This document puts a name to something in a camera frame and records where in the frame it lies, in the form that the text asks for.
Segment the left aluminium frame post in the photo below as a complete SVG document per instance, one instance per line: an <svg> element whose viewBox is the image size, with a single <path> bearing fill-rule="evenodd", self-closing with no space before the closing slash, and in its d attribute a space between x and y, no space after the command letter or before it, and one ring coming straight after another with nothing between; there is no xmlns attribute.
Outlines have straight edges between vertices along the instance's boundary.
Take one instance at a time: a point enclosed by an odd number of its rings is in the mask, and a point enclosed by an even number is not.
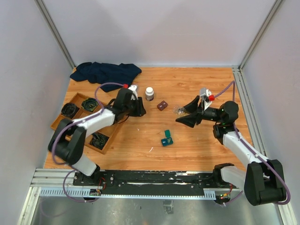
<svg viewBox="0 0 300 225"><path fill-rule="evenodd" d="M43 0L34 0L34 2L37 5L40 13L42 14L45 22L47 23L47 25L48 25L48 27L49 27L56 43L58 44L63 56L65 57L67 63L69 64L69 66L71 68L75 68L75 63L74 63L74 61L73 61L73 59L72 59L65 43L64 43L64 41L63 41L56 25L55 25L50 13L49 13L47 7L46 7L46 4L44 3Z"/></svg>

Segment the wooden compartment tray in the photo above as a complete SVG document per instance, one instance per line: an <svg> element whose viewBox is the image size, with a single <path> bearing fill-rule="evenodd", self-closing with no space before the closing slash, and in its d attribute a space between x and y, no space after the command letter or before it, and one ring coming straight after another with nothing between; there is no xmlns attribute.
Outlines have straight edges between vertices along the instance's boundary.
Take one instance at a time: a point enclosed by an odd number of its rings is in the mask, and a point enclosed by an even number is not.
<svg viewBox="0 0 300 225"><path fill-rule="evenodd" d="M82 93L76 93L68 103L64 104L60 114L52 123L51 129L56 130L62 119L82 119L100 110L101 105L95 99ZM105 154L112 145L121 126L121 123L117 123L92 133L85 139L85 146L101 154Z"/></svg>

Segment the aluminium frame post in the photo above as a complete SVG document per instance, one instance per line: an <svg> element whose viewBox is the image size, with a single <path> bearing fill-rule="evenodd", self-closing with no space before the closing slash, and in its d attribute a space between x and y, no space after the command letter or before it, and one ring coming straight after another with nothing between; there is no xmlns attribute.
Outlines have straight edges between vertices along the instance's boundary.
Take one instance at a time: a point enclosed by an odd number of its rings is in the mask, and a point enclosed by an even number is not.
<svg viewBox="0 0 300 225"><path fill-rule="evenodd" d="M63 41L56 25L55 25L50 13L49 13L47 7L46 7L46 4L44 3L43 0L34 0L34 2L37 5L40 13L42 14L45 22L47 23L47 25L48 25L48 27L49 27L56 43L58 44L63 56L65 57L67 63L69 64L69 66L71 68L75 68L75 63L74 63L74 61L73 61L73 59L72 59L65 43L64 43L64 41Z"/></svg>
<svg viewBox="0 0 300 225"><path fill-rule="evenodd" d="M254 53L256 47L259 45L261 39L263 38L265 32L267 31L268 27L272 23L273 19L275 18L277 12L280 10L281 6L285 0L275 0L273 5L271 6L267 16L265 17L263 23L261 24L255 38L253 39L252 43L250 44L246 54L244 55L240 65L238 66L239 71L242 71L243 68L246 66L247 62L249 61L250 57Z"/></svg>

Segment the clear jar of yellow pills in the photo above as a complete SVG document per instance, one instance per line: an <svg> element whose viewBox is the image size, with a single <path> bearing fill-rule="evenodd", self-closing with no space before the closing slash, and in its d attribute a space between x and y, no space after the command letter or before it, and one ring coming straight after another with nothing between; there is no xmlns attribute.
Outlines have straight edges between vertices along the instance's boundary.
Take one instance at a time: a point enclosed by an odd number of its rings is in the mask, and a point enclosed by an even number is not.
<svg viewBox="0 0 300 225"><path fill-rule="evenodd" d="M179 105L176 105L174 108L173 108L173 112L176 114L176 115L184 115L186 114L186 110L179 106Z"/></svg>

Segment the teal pill box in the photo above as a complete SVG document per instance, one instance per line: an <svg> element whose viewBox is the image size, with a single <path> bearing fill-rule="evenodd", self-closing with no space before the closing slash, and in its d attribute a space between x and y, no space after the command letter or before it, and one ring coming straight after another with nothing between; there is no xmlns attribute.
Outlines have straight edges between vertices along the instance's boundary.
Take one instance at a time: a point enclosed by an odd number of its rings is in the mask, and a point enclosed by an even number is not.
<svg viewBox="0 0 300 225"><path fill-rule="evenodd" d="M173 144L173 139L171 137L170 130L165 130L165 138L161 139L161 144L163 147L170 146Z"/></svg>

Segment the brown pill box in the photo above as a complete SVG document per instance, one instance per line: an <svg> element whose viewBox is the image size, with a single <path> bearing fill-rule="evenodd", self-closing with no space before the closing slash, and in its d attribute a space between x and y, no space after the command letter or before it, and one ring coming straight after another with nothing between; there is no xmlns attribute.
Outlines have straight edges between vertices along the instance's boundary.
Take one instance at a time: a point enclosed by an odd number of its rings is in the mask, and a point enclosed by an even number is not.
<svg viewBox="0 0 300 225"><path fill-rule="evenodd" d="M158 110L163 111L168 106L166 101L162 101L157 105Z"/></svg>

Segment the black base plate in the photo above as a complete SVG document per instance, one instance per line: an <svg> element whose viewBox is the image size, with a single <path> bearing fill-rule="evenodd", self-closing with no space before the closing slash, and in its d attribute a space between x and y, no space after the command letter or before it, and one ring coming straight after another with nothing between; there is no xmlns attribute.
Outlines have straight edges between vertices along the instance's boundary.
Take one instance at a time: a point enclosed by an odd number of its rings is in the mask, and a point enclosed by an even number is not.
<svg viewBox="0 0 300 225"><path fill-rule="evenodd" d="M218 184L212 172L100 170L88 177L76 172L74 186L100 190L101 195L117 197L204 197L205 190L236 189L229 183Z"/></svg>

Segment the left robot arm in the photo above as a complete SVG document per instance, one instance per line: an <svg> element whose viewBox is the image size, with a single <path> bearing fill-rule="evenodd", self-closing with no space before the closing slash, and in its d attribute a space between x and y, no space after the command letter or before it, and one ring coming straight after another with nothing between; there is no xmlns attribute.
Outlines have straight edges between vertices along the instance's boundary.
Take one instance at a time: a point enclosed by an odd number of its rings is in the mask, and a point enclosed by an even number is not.
<svg viewBox="0 0 300 225"><path fill-rule="evenodd" d="M137 95L137 86L121 88L112 105L80 119L62 119L59 122L48 150L53 157L62 159L67 165L84 174L89 185L100 181L99 166L84 155L85 139L91 134L118 123L124 117L142 117L146 114L143 99Z"/></svg>

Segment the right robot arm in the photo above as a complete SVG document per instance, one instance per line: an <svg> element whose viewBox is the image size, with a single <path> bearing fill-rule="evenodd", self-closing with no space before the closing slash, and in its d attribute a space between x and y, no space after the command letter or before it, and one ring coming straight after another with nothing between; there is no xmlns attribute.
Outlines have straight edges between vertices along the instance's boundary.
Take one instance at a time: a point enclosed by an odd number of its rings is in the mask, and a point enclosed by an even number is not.
<svg viewBox="0 0 300 225"><path fill-rule="evenodd" d="M213 121L214 137L228 148L245 166L246 171L233 164L220 164L213 170L213 184L219 188L230 183L243 191L248 202L253 205L274 203L284 205L291 199L290 191L284 180L282 164L270 160L251 146L238 131L239 106L234 101L226 101L219 108L210 106L211 97L197 96L184 106L187 113L175 121L190 128L203 120Z"/></svg>

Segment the dark blue cloth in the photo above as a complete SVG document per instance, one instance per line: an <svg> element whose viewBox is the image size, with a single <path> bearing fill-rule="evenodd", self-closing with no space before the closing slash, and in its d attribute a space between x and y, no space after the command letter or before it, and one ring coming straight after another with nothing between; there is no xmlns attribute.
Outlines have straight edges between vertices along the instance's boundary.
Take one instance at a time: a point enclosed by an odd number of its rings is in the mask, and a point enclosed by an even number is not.
<svg viewBox="0 0 300 225"><path fill-rule="evenodd" d="M118 84L131 85L141 72L142 70L134 64L85 62L76 67L70 78L76 82L105 83L101 89L110 92L119 89Z"/></svg>

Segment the right aluminium frame post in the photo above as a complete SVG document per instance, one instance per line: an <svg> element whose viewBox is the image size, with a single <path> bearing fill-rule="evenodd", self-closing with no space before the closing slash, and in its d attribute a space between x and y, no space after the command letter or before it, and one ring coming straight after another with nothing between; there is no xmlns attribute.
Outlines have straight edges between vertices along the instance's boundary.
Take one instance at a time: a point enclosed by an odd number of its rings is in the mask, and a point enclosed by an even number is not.
<svg viewBox="0 0 300 225"><path fill-rule="evenodd" d="M247 62L249 61L250 57L254 53L256 47L259 45L261 39L263 38L265 32L267 31L268 27L272 23L273 19L275 18L277 12L280 10L281 6L285 0L275 0L273 5L271 6L267 16L265 17L263 23L261 24L255 38L253 39L252 43L250 44L246 54L244 55L240 65L238 66L239 71L242 71L243 68L246 66Z"/></svg>

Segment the white pill bottle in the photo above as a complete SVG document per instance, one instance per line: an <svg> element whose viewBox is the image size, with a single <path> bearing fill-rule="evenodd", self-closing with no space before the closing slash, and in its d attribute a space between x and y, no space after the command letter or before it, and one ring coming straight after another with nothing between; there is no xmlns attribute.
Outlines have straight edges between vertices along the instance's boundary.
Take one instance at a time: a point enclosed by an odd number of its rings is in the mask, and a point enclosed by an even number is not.
<svg viewBox="0 0 300 225"><path fill-rule="evenodd" d="M145 90L145 98L147 101L152 101L154 99L154 89L152 87L147 87Z"/></svg>

